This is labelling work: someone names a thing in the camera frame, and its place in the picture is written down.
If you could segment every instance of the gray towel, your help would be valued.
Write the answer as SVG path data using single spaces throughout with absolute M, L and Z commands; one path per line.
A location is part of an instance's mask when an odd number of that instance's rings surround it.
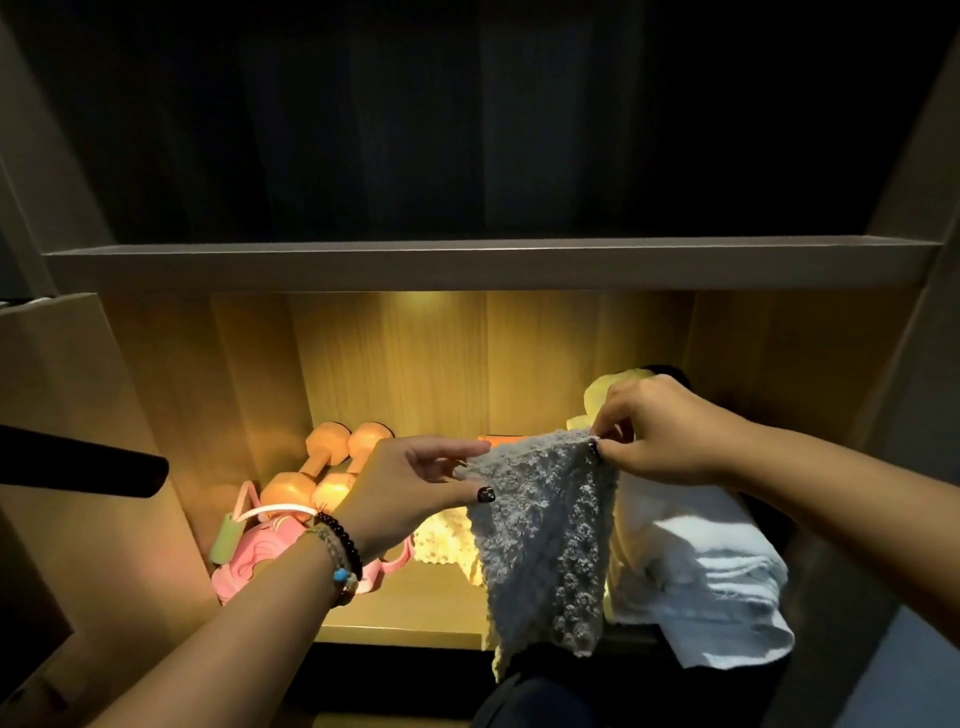
M 617 473 L 589 440 L 586 430 L 558 430 L 501 445 L 458 471 L 496 492 L 467 513 L 499 642 L 497 679 L 528 644 L 586 656 L 600 639 Z

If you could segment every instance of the white cord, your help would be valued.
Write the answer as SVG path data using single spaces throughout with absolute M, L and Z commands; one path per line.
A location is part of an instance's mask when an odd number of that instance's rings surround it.
M 299 503 L 274 503 L 273 505 L 261 505 L 257 508 L 251 508 L 247 513 L 240 516 L 240 518 L 234 520 L 236 522 L 245 521 L 253 516 L 259 516 L 261 513 L 271 513 L 273 511 L 299 511 L 311 516 L 317 515 L 317 510 L 308 505 L 300 505 Z

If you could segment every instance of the hand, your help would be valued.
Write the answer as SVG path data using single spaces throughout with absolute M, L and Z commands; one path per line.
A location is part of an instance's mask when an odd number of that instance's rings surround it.
M 620 470 L 661 483 L 721 483 L 758 425 L 703 400 L 672 376 L 619 382 L 590 433 Z
M 467 457 L 490 449 L 484 440 L 436 435 L 380 440 L 333 514 L 364 564 L 417 530 L 429 516 L 478 501 L 483 483 L 448 480 Z

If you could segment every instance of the beaded bracelet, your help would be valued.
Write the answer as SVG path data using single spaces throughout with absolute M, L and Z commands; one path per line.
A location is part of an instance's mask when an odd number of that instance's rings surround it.
M 356 574 L 357 579 L 363 578 L 363 562 L 360 560 L 360 552 L 357 550 L 356 545 L 353 543 L 353 540 L 350 538 L 349 534 L 344 530 L 340 525 L 340 522 L 337 521 L 333 516 L 328 513 L 320 511 L 316 516 L 313 517 L 314 525 L 319 525 L 320 523 L 325 524 L 334 535 L 340 539 L 340 543 L 344 547 L 344 551 L 347 553 L 347 560 L 349 562 L 350 570 Z
M 333 563 L 333 582 L 341 588 L 334 606 L 342 607 L 350 604 L 360 581 L 348 568 L 349 561 L 340 537 L 335 536 L 326 523 L 316 523 L 300 535 L 304 536 L 308 533 L 316 534 L 317 538 L 324 542 L 326 552 L 330 555 L 330 561 Z

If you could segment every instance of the black bead bracelet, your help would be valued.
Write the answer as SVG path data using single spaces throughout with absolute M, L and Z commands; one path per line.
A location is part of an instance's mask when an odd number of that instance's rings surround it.
M 357 550 L 356 544 L 350 538 L 349 534 L 340 525 L 340 522 L 330 514 L 321 511 L 313 517 L 313 523 L 314 525 L 323 523 L 333 531 L 333 535 L 340 539 L 340 543 L 344 546 L 344 551 L 347 553 L 347 560 L 350 562 L 350 570 L 356 574 L 357 579 L 362 579 L 363 562 L 360 561 L 360 552 Z

